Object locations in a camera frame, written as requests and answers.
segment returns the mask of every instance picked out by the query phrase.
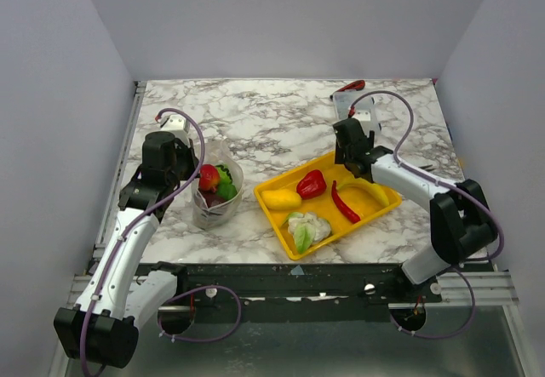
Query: red apple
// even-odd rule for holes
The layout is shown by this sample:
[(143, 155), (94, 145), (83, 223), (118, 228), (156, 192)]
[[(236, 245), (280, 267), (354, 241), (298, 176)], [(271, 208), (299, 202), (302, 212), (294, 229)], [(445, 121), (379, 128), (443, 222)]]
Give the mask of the red apple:
[(220, 184), (221, 177), (218, 169), (212, 164), (205, 164), (201, 167), (201, 177), (198, 180), (198, 188), (203, 191), (215, 192), (215, 188)]

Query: plastic vegetable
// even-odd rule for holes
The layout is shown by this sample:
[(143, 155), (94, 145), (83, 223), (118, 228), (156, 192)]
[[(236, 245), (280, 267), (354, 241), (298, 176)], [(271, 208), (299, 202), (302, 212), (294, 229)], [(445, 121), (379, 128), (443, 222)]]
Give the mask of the plastic vegetable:
[(344, 201), (341, 200), (341, 197), (339, 197), (339, 194), (337, 193), (337, 182), (333, 181), (333, 186), (331, 187), (331, 197), (333, 198), (333, 202), (335, 203), (335, 206), (339, 209), (339, 211), (342, 212), (342, 214), (348, 218), (350, 222), (353, 224), (359, 222), (361, 219), (359, 218), (359, 215), (354, 213), (350, 207), (348, 207)]
[(220, 183), (215, 193), (225, 198), (227, 201), (232, 200), (237, 195), (237, 187), (233, 184)]
[(288, 189), (266, 190), (261, 193), (263, 202), (269, 209), (293, 209), (301, 206), (301, 196)]
[(220, 174), (220, 183), (232, 184), (232, 176), (229, 167), (226, 164), (218, 164), (215, 166)]
[(326, 188), (327, 184), (325, 184), (322, 172), (313, 170), (299, 181), (296, 190), (303, 200), (308, 200), (324, 194)]
[(339, 191), (341, 188), (349, 186), (359, 187), (367, 191), (382, 207), (387, 207), (390, 205), (390, 200), (388, 200), (386, 192), (384, 192), (384, 189), (377, 183), (370, 183), (366, 179), (354, 179), (353, 177), (347, 177), (341, 182), (341, 184), (339, 184), (337, 190)]
[(220, 173), (212, 164), (205, 164), (201, 167), (201, 177), (198, 180), (198, 188), (203, 191), (215, 192), (215, 188), (220, 184)]
[(289, 223), (288, 232), (293, 235), (295, 248), (299, 254), (331, 234), (330, 223), (315, 213), (291, 213), (286, 220)]

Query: yellow tray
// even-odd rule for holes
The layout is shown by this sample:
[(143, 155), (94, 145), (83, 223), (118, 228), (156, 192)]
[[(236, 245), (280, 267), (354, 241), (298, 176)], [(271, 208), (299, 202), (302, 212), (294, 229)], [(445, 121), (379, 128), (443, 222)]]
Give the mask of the yellow tray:
[[(265, 206), (261, 193), (265, 190), (278, 190), (280, 188), (288, 188), (295, 191), (297, 183), (307, 175), (309, 171), (318, 169), (322, 172), (327, 183), (327, 190), (319, 197), (311, 198), (310, 200), (304, 200), (303, 204), (297, 209), (286, 209), (282, 211), (271, 210)], [(344, 166), (335, 164), (335, 152), (332, 151), (322, 157), (315, 158), (314, 160), (303, 164), (293, 170), (290, 170), (284, 174), (275, 177), (269, 181), (259, 184), (255, 187), (254, 193), (257, 201), (261, 205), (261, 208), (265, 212), (265, 215), (271, 222), (272, 228), (278, 235), (282, 246), (286, 250), (286, 253), (292, 260), (300, 260), (305, 256), (312, 254), (314, 251), (322, 248), (328, 243), (332, 243), (347, 235), (348, 233), (364, 226), (368, 222), (384, 215), (388, 211), (393, 210), (401, 204), (401, 197), (399, 194), (389, 187), (383, 186), (382, 188), (386, 192), (390, 204), (387, 207), (382, 207), (367, 191), (364, 191), (358, 187), (345, 187), (339, 191), (342, 201), (345, 202), (355, 213), (361, 217), (361, 221), (356, 224), (352, 224), (342, 213), (337, 209), (331, 198), (331, 185), (333, 180), (337, 183), (341, 182), (345, 177), (353, 177), (352, 174), (345, 169)], [(295, 248), (293, 237), (288, 232), (288, 226), (280, 225), (286, 218), (286, 215), (294, 211), (300, 213), (306, 213), (313, 211), (318, 217), (325, 218), (331, 224), (332, 235), (319, 243), (315, 243), (304, 253), (299, 254)]]

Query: toy fruit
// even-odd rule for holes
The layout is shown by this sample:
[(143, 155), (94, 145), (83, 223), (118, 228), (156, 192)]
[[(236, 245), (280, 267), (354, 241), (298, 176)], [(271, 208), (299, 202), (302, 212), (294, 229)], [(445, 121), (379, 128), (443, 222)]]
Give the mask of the toy fruit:
[(237, 187), (233, 184), (220, 183), (215, 193), (225, 198), (227, 201), (232, 200), (237, 195)]
[(226, 164), (217, 164), (215, 167), (220, 174), (220, 183), (232, 184), (232, 176), (229, 167)]
[(293, 209), (302, 204), (301, 196), (288, 189), (266, 190), (261, 193), (263, 202), (269, 209)]
[(198, 180), (199, 190), (215, 192), (216, 186), (221, 181), (218, 169), (212, 164), (205, 164), (201, 167), (200, 174), (201, 177)]
[(217, 193), (213, 193), (210, 191), (201, 191), (200, 193), (203, 196), (204, 201), (206, 202), (206, 206), (208, 208), (221, 205), (227, 201), (225, 198), (218, 196)]
[(299, 181), (296, 190), (303, 200), (308, 200), (324, 194), (326, 188), (327, 184), (325, 184), (322, 172), (313, 170)]
[(343, 180), (337, 190), (340, 191), (342, 187), (359, 187), (367, 191), (382, 207), (387, 207), (390, 205), (390, 200), (386, 192), (380, 187), (377, 183), (370, 183), (366, 179), (354, 179), (353, 177), (347, 177)]

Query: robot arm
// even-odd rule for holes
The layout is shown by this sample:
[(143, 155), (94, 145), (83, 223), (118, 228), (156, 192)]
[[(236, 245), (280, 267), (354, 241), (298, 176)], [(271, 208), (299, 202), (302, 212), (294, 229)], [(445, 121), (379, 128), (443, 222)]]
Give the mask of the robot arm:
[(333, 128), (335, 163), (344, 164), (354, 177), (393, 188), (430, 214), (431, 245), (401, 266), (403, 276), (410, 284), (418, 285), (450, 266), (458, 265), (496, 239), (497, 229), (486, 214), (466, 198), (439, 185), (440, 181), (456, 186), (488, 207), (476, 181), (456, 183), (440, 179), (407, 162), (403, 165), (410, 166), (412, 171), (402, 167), (391, 150), (374, 146), (373, 132), (367, 137), (356, 119), (342, 120)]
[[(128, 298), (144, 249), (170, 202), (139, 220), (126, 238), (121, 234), (143, 211), (170, 196), (181, 181), (194, 173), (198, 163), (187, 130), (186, 119), (172, 115), (163, 120), (160, 131), (146, 136), (142, 164), (120, 192), (119, 212), (103, 259), (74, 308), (60, 308), (55, 316), (54, 327), (68, 357), (80, 357), (83, 320), (92, 308), (86, 329), (88, 360), (118, 368), (126, 366), (135, 351), (140, 327), (168, 298), (184, 291), (186, 268), (158, 263)], [(107, 271), (109, 260), (112, 262)], [(96, 295), (104, 273), (101, 292)]]

